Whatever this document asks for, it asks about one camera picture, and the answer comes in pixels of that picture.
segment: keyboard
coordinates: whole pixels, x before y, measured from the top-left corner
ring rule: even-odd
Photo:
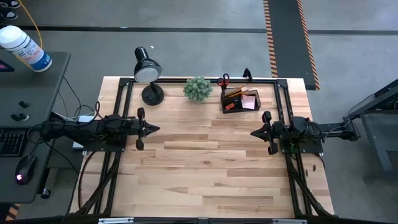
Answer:
[[[28,129],[0,128],[0,157],[19,157],[27,141]]]

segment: cable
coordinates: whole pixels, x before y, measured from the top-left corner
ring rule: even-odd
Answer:
[[[319,127],[319,125],[318,125],[317,123],[314,123],[314,122],[311,122],[311,124],[315,125],[315,127],[318,128],[318,130],[319,130],[319,132],[320,132],[320,134],[321,134],[321,137],[322,137],[322,143],[325,143],[325,138],[323,137],[323,133],[322,133],[322,130],[321,130],[321,128]]]
[[[79,107],[76,109],[75,114],[73,114],[74,117],[72,117],[72,118],[77,118],[77,117],[79,117],[79,115],[76,115],[76,114],[77,114],[77,112],[78,112],[79,110],[81,110],[83,107],[86,107],[86,108],[90,109],[93,113],[95,112],[95,110],[93,110],[90,106],[88,106],[88,105],[81,105],[81,106],[79,106]]]
[[[319,153],[314,153],[316,156],[318,156],[320,159],[321,159],[321,161],[322,161],[322,165],[323,165],[323,168],[325,168],[325,161],[323,161],[323,158],[322,158],[322,156],[321,155],[319,155]]]
[[[328,137],[328,135],[329,135],[332,131],[334,131],[334,130],[336,130],[336,129],[338,129],[338,128],[345,128],[345,127],[347,127],[348,124],[349,124],[349,121],[347,121],[347,123],[344,124],[343,126],[337,126],[337,127],[334,127],[334,128],[332,128],[332,129],[330,129],[330,131],[327,132],[327,134],[325,135],[325,139]]]
[[[65,104],[65,100],[63,99],[63,96],[61,95],[61,92],[60,92],[60,91],[58,91],[58,94],[61,96],[62,103],[63,103],[63,107],[65,108],[65,112],[67,113],[67,117],[69,117],[67,105]]]
[[[64,156],[60,151],[56,150],[54,147],[50,146],[46,141],[44,142],[48,147],[50,147],[52,150],[54,150],[55,152],[59,153],[64,159],[66,159],[68,161],[68,163],[70,164],[70,166],[72,166],[73,170],[75,170],[75,172],[77,173],[77,175],[79,175],[79,172],[77,171],[76,167],[72,164],[72,162],[70,162],[70,160]]]
[[[85,173],[87,163],[94,156],[94,154],[95,154],[95,152],[92,152],[87,157],[87,160],[85,161],[85,163],[83,164],[83,168],[81,169],[80,179],[79,179],[79,183],[78,183],[78,191],[77,191],[77,202],[78,202],[79,209],[81,209],[81,200],[80,200],[81,199],[81,180],[83,179],[83,174]]]
[[[351,113],[351,111],[352,111],[355,107],[357,107],[357,106],[360,105],[361,103],[365,102],[369,97],[371,97],[371,96],[373,96],[373,95],[374,95],[374,93],[370,94],[370,95],[367,96],[363,101],[361,101],[361,102],[357,103],[355,106],[353,106],[353,107],[348,111],[347,116],[349,116],[349,114]]]
[[[101,119],[104,119],[104,118],[100,115],[100,108],[101,108],[100,102],[99,102],[99,101],[95,102],[95,112],[96,112],[96,114],[95,114],[94,118],[93,118],[91,121],[87,122],[86,124],[80,125],[79,128],[91,124],[91,123],[95,120],[95,118],[97,118],[97,116],[99,116]]]
[[[37,141],[37,142],[33,142],[33,141],[30,139],[30,137],[29,137],[29,136],[30,136],[30,132],[31,132],[34,128],[36,128],[37,126],[39,126],[39,125],[42,125],[42,124],[36,124],[35,126],[31,127],[29,130],[27,130],[27,133],[26,133],[27,140],[30,141],[30,142],[33,143],[33,144],[42,144],[42,143],[44,143],[43,141],[40,142],[41,137],[39,138],[39,141]]]
[[[32,150],[30,151],[30,153],[29,153],[30,156],[33,154],[33,152],[35,151],[35,149],[37,148],[37,146],[38,146],[39,144],[42,144],[42,142],[38,142],[38,143],[35,144],[35,146],[33,147],[33,149],[32,149]]]
[[[58,115],[58,116],[60,116],[61,118],[63,118],[63,119],[67,119],[67,120],[69,120],[69,121],[75,121],[74,119],[71,119],[71,118],[67,118],[66,116],[64,116],[64,115],[62,115],[62,114],[58,114],[57,112],[54,112],[56,115]]]
[[[30,15],[30,13],[28,12],[28,10],[25,8],[24,3],[22,3],[21,0],[18,0],[19,3],[21,4],[21,6],[24,8],[26,14],[29,16],[30,20],[32,21],[33,25],[35,25],[37,34],[39,35],[39,39],[40,39],[40,48],[43,49],[43,40],[42,40],[42,35],[40,34],[39,28],[37,27],[34,19],[32,18],[32,16]]]
[[[93,113],[95,113],[95,111],[92,111],[92,112],[87,113],[87,114],[79,115],[79,116],[87,116],[87,115],[90,115],[90,114],[93,114]],[[68,119],[77,118],[77,117],[78,116],[73,116],[73,117],[69,117]]]
[[[81,102],[80,102],[80,99],[79,99],[79,97],[77,96],[77,94],[75,93],[75,91],[73,90],[72,86],[69,84],[67,78],[63,77],[63,79],[67,82],[67,84],[68,84],[70,90],[72,91],[72,93],[75,95],[77,101],[79,102],[79,114],[80,114],[80,111],[81,111]]]

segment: orange striped tape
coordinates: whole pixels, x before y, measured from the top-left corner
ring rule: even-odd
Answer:
[[[263,0],[263,3],[264,3],[264,15],[266,17],[269,63],[271,64],[271,76],[273,78],[277,78],[278,77],[278,69],[276,67],[274,37],[272,36],[271,17],[269,15],[268,0]]]
[[[8,210],[6,221],[15,220],[17,218],[18,210],[19,210],[19,204],[11,205],[10,209]]]
[[[303,6],[301,4],[301,0],[297,0],[297,4],[298,4],[298,11],[300,12],[301,23],[303,25],[305,41],[307,43],[308,55],[310,56],[313,78],[315,80],[315,89],[319,90],[320,86],[319,86],[318,74],[317,74],[317,69],[315,68],[315,62],[313,60],[310,37],[308,36],[307,24],[305,22],[304,13],[303,13]]]

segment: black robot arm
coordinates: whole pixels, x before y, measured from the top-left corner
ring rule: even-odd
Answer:
[[[84,146],[86,151],[118,152],[124,150],[128,135],[138,136],[136,147],[144,149],[141,138],[160,128],[144,120],[145,111],[139,108],[136,117],[122,118],[117,114],[89,122],[65,121],[50,118],[41,124],[40,136],[44,141],[66,136]]]
[[[342,123],[318,124],[310,121],[309,118],[295,116],[290,125],[285,125],[282,121],[275,121],[271,125],[271,112],[265,111],[262,115],[262,128],[253,131],[250,135],[269,142],[268,153],[273,155],[278,152],[277,144],[274,139],[289,145],[299,144],[300,142],[315,142],[326,138],[338,137],[344,140],[356,141],[359,135],[358,129],[351,120]]]

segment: metal stand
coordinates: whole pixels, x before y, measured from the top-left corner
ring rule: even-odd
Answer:
[[[141,96],[144,103],[150,106],[155,106],[163,101],[164,92],[160,86],[151,82],[149,86],[142,90]]]
[[[388,152],[398,152],[398,80],[375,92],[374,99],[361,106],[345,119],[361,118],[368,140],[377,152],[383,173],[364,177],[366,182],[375,179],[396,180],[398,170]]]

